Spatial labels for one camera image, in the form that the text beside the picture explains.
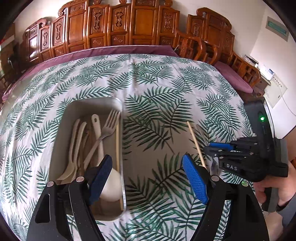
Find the person's right hand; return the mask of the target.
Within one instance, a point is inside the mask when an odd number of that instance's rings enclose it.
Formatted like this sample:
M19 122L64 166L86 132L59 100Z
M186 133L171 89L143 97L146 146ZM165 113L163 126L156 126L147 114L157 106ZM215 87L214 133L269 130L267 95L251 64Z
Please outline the person's right hand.
M266 188L272 187L278 189L278 205L286 205L295 195L295 167L291 162L288 163L288 176L274 177L266 176L260 182L254 182L255 196L259 203L266 202L267 196L264 193Z

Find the grey sleeve forearm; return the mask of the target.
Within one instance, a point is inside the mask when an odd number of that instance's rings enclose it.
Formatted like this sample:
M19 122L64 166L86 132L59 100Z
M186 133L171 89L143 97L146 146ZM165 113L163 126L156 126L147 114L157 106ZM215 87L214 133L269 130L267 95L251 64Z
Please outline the grey sleeve forearm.
M295 216L296 209L296 197L295 195L292 197L290 201L288 201L283 206L277 206L276 212L282 217L282 225L283 227L287 227Z

